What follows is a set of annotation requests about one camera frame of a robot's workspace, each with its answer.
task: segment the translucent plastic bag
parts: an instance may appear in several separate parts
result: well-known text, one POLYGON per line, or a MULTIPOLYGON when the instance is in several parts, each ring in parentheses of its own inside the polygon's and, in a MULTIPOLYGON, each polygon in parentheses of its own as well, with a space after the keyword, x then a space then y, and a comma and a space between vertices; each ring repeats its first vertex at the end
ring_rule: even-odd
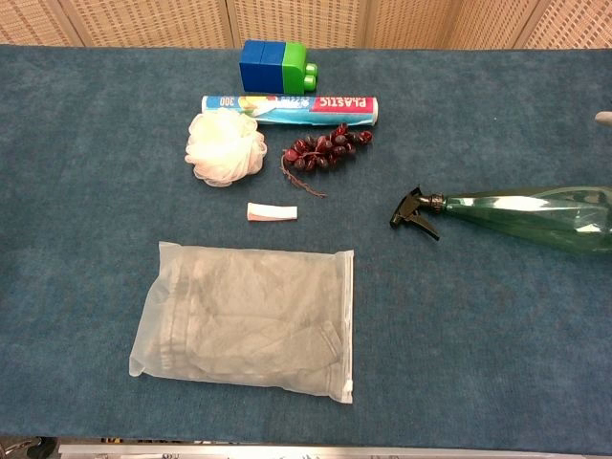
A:
POLYGON ((353 251, 160 243, 130 375, 280 386, 352 403, 353 251))

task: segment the green plastic bottle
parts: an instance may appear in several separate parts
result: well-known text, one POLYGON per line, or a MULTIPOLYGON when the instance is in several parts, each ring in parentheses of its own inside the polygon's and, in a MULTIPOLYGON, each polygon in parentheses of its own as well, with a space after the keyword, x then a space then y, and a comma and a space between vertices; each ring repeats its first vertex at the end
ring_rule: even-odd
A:
MULTIPOLYGON (((612 186, 520 188, 446 197, 415 191, 398 206, 393 226, 404 220, 423 227, 418 209, 430 208, 566 251, 612 253, 612 186)), ((435 229, 424 230, 437 236, 435 229)))

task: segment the green toy block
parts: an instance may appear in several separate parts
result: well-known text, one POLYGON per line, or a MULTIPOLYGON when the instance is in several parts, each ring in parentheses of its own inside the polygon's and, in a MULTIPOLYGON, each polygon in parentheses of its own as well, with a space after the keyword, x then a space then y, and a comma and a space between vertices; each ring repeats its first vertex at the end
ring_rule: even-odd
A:
POLYGON ((317 88, 317 65, 306 62, 306 47, 287 42, 283 55, 283 92, 304 94, 317 88))

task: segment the blue toy block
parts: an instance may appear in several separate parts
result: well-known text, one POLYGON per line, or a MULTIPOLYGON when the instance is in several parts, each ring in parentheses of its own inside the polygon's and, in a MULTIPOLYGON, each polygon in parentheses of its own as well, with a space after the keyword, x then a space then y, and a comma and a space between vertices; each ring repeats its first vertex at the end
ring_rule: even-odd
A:
POLYGON ((285 43, 247 40, 240 55, 240 75, 247 92, 283 93, 285 43))
POLYGON ((285 43, 280 41, 266 41, 264 54, 261 55, 261 66, 265 67, 267 76, 266 86, 261 89, 267 93, 283 94, 283 57, 285 56, 285 43))
POLYGON ((240 54, 240 76, 245 91, 258 91, 261 84, 259 62, 264 54, 264 44, 263 41, 247 40, 240 54))

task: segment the beige wall panel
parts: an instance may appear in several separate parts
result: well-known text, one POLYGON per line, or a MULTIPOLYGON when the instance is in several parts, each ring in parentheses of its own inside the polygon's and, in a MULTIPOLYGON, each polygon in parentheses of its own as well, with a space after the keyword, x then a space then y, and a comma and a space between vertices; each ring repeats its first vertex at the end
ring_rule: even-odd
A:
POLYGON ((12 45, 80 45, 62 27, 47 0, 0 0, 0 43, 12 45))
POLYGON ((612 48, 612 0, 552 0, 526 48, 612 48))
POLYGON ((363 46, 368 0, 228 0, 234 44, 299 41, 308 48, 363 46))
POLYGON ((59 0, 89 46, 227 48, 224 0, 59 0))
POLYGON ((366 46, 444 48, 461 0, 372 0, 366 46))
POLYGON ((472 50, 512 48, 537 3, 537 0, 464 0, 448 46, 472 50))

